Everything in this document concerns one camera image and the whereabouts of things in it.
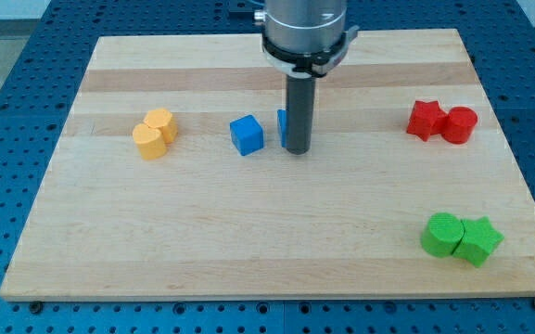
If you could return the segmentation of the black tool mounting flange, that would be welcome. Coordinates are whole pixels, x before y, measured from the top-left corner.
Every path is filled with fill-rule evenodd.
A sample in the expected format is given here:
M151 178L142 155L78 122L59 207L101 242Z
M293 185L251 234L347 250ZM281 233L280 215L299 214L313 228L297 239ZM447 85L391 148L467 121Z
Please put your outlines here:
M272 66L289 77L325 77L346 57L358 31L357 25L351 26L328 49L301 54L279 48L263 34L262 52Z

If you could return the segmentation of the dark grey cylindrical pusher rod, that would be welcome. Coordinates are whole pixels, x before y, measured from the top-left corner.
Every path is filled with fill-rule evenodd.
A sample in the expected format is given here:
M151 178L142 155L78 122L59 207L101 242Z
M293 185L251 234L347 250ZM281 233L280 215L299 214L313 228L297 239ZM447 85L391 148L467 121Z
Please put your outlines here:
M299 79L287 76L286 93L285 147L292 154L302 155L311 146L315 79L313 77Z

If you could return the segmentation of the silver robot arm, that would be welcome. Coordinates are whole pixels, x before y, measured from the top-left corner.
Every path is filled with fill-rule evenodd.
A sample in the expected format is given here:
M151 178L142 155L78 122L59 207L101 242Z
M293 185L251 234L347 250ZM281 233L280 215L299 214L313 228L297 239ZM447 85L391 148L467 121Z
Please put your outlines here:
M316 81L346 57L359 28L345 27L346 0L265 0L253 18L262 28L262 52L286 76L284 148L311 147Z

